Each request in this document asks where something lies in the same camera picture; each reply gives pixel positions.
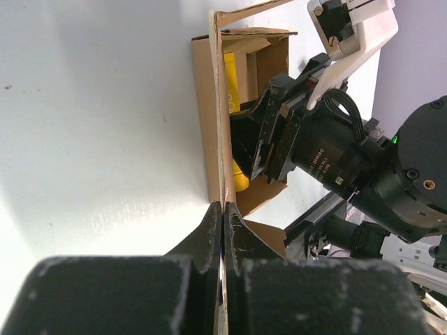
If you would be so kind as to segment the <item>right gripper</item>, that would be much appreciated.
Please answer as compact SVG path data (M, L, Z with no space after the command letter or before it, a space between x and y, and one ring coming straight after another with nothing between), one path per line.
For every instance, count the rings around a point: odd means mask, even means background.
M297 78L280 73L257 99L230 114L232 154L243 174L254 179L268 165L268 181L274 182L299 168L338 195L352 195L365 186L365 127L347 83L306 108L330 64L327 54L317 54ZM286 114L277 123L281 106Z

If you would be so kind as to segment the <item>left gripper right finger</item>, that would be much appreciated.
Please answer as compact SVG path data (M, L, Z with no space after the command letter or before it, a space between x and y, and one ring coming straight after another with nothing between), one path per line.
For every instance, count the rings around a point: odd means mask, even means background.
M291 261L223 213L230 334L431 334L412 284L381 260Z

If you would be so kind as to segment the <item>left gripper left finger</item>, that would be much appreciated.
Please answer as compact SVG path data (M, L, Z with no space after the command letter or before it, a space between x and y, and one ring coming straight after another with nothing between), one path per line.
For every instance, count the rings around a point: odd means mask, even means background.
M2 334L215 334L222 210L163 256L59 256L26 277Z

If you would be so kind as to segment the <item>brown cardboard express box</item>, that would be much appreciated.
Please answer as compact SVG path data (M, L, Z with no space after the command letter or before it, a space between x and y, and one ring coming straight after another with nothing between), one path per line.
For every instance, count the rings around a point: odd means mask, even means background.
M241 102L255 99L264 84L275 75L288 70L288 38L292 32L266 27L230 29L230 25L282 5L282 1L266 1L234 11L212 11L209 32L192 38L196 98L207 172L207 192L217 205L221 222L217 230L221 239L236 232L239 240L249 240L249 250L232 248L223 257L226 270L224 283L230 284L237 263L231 255L249 259L285 258L285 232L270 225L244 221L266 202L286 188L286 182L269 185L256 177L247 189L238 193L233 178L230 143L230 108L225 53L235 55L232 76Z

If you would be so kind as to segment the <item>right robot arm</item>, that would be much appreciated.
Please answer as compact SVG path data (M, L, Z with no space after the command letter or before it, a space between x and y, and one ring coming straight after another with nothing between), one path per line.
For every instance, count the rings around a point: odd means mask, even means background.
M307 107L330 65L321 53L298 77L278 74L230 116L233 158L247 178L272 184L300 169L329 191L287 228L287 257L316 257L332 244L380 259L390 235L407 244L445 238L446 99L420 106L386 137L376 119L362 119L346 82Z

